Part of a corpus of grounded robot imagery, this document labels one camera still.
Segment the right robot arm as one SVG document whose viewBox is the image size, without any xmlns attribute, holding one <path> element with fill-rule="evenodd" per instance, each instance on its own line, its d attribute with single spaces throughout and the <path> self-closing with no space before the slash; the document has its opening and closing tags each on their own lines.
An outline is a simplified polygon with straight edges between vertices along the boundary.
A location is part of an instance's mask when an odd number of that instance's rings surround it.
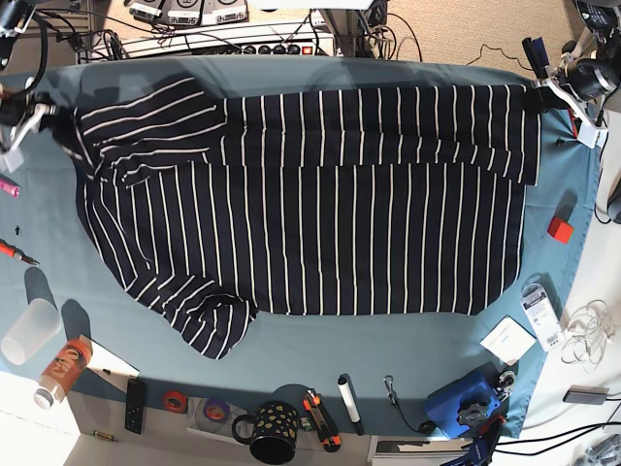
<svg viewBox="0 0 621 466">
<path fill-rule="evenodd" d="M 1 155 L 15 151 L 31 132 L 38 132 L 57 113 L 57 106 L 38 86 L 47 71 L 51 26 L 36 12 L 36 1 L 1 3 L 1 70 L 31 67 L 24 83 L 1 82 Z"/>
</svg>

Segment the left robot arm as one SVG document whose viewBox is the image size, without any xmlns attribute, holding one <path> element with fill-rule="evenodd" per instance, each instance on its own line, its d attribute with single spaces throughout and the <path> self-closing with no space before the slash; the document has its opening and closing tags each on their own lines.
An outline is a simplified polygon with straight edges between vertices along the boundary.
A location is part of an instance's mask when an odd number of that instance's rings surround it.
<svg viewBox="0 0 621 466">
<path fill-rule="evenodd" d="M 527 90 L 538 113 L 571 110 L 583 124 L 601 129 L 605 106 L 620 89 L 620 3 L 575 1 L 584 29 L 567 42 L 560 63 L 550 64 L 541 38 L 526 38 L 523 50 L 536 78 Z"/>
</svg>

